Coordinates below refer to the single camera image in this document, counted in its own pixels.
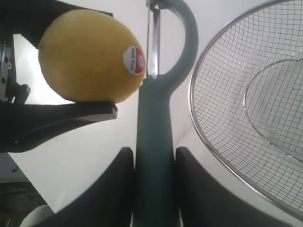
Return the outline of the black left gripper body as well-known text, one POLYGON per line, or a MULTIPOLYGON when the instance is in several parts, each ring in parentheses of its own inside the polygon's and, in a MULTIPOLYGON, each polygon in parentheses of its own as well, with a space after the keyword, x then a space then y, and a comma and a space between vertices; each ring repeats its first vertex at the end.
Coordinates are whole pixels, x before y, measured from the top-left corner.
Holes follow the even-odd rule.
POLYGON ((24 104, 31 92, 27 84, 17 83, 13 34, 0 34, 0 102, 24 104))

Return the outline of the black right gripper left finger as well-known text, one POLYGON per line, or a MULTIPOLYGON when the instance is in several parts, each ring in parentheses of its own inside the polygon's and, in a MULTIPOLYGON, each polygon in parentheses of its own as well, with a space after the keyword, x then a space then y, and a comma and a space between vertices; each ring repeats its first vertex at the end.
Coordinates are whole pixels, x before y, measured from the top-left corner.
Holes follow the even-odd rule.
POLYGON ((122 148, 96 182, 47 220, 49 227, 128 227, 134 203, 134 156, 122 148))

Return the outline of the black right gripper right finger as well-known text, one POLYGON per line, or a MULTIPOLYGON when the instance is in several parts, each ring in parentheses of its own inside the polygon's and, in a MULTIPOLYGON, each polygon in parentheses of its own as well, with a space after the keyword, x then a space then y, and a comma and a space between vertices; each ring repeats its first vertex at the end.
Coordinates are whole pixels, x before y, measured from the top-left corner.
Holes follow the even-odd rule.
POLYGON ((186 147, 176 149, 178 202, 186 227, 287 227, 218 183, 186 147))

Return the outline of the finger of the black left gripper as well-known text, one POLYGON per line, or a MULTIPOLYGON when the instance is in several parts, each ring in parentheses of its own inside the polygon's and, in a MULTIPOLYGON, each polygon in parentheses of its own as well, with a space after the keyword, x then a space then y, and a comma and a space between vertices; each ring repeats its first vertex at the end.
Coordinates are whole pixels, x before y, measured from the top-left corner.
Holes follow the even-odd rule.
POLYGON ((0 105, 0 151, 23 153, 74 129, 116 119, 110 102, 64 105, 0 105))
POLYGON ((0 31, 21 34, 37 48, 46 29, 55 19, 77 9, 85 8, 59 0, 2 0, 0 31))

